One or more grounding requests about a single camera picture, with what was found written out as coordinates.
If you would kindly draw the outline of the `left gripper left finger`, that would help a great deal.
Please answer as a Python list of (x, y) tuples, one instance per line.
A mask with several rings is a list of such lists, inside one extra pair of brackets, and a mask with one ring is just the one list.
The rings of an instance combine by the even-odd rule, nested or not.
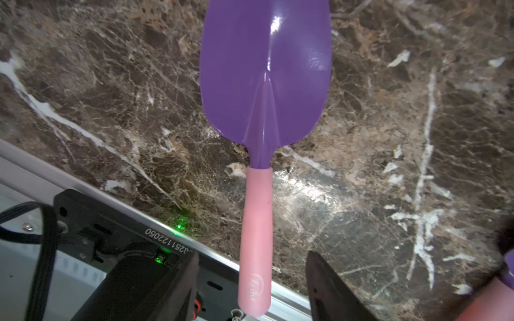
[(101, 282), (73, 320), (192, 320), (199, 255), (172, 264), (148, 255), (123, 258)]

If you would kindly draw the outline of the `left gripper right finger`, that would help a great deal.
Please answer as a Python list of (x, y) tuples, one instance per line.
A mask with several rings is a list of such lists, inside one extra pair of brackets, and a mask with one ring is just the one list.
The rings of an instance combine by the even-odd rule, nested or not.
[(377, 321), (321, 254), (308, 253), (305, 274), (314, 321)]

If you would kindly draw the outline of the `purple square shovel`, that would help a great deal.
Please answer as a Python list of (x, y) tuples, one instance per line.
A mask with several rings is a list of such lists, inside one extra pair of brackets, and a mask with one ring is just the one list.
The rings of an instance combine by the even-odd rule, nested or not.
[(513, 250), (506, 253), (507, 271), (494, 278), (458, 316), (461, 321), (513, 321)]

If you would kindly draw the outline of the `purple shovel pink handle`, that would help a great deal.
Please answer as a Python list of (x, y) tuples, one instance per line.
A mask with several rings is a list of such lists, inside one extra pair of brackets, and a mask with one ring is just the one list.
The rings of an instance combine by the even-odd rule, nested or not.
[(204, 112), (248, 151), (238, 305), (248, 316), (271, 305), (274, 152), (319, 121), (331, 78), (328, 1), (211, 1), (200, 51)]

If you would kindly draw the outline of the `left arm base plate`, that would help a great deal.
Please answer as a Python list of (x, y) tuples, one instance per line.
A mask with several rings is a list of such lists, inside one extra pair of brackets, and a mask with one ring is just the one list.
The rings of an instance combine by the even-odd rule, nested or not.
[(66, 226), (60, 250), (103, 271), (105, 277), (129, 255), (148, 255), (158, 263), (172, 264), (196, 252), (199, 272), (192, 320), (247, 319), (237, 302), (237, 271), (187, 246), (178, 236), (160, 232), (72, 189), (57, 194), (53, 208)]

